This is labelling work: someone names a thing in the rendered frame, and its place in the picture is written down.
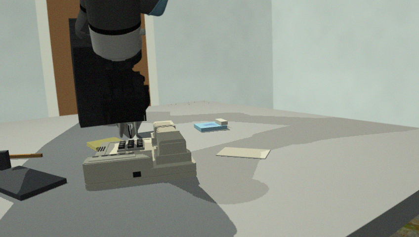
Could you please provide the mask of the beige desk phone body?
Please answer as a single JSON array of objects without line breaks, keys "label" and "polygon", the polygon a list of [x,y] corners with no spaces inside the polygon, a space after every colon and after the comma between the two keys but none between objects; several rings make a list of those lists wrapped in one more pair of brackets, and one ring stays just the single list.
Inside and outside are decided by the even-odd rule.
[{"label": "beige desk phone body", "polygon": [[157,138],[101,143],[95,156],[83,162],[87,190],[197,176],[196,162],[186,153],[158,156]]}]

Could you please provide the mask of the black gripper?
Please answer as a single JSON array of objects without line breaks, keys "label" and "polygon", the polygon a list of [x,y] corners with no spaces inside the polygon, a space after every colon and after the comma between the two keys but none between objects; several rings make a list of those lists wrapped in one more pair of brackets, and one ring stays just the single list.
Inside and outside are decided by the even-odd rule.
[{"label": "black gripper", "polygon": [[[123,134],[129,139],[135,135],[138,136],[142,121],[147,121],[146,109],[150,105],[149,85],[144,85],[145,77],[140,74],[140,71],[131,70],[141,58],[142,51],[140,50],[135,56],[122,61],[120,65],[119,61],[105,59],[96,54],[98,63],[106,67],[100,88],[104,121],[107,124],[108,112],[111,123],[115,123],[119,128],[121,138]],[[130,129],[126,122],[132,123]]]}]

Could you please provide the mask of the beige rectangular block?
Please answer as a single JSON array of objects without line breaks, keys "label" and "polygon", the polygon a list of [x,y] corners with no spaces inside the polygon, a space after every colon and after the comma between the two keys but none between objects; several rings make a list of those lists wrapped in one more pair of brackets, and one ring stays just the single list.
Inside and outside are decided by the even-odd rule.
[{"label": "beige rectangular block", "polygon": [[215,123],[218,123],[220,125],[228,125],[228,121],[224,120],[224,119],[215,119]]}]

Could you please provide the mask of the cream flat sheet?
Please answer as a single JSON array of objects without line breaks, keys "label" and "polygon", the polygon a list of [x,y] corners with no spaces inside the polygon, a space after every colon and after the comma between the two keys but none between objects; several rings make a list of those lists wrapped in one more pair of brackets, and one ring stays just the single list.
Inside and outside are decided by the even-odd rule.
[{"label": "cream flat sheet", "polygon": [[216,156],[266,159],[270,150],[225,147]]}]

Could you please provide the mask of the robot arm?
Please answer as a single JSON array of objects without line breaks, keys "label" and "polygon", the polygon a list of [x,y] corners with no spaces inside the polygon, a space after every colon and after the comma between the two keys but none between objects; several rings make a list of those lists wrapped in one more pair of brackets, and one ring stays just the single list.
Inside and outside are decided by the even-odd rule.
[{"label": "robot arm", "polygon": [[[141,14],[163,15],[168,0],[80,0],[76,35],[94,52],[121,65],[142,48]],[[105,36],[104,36],[104,35]]]}]

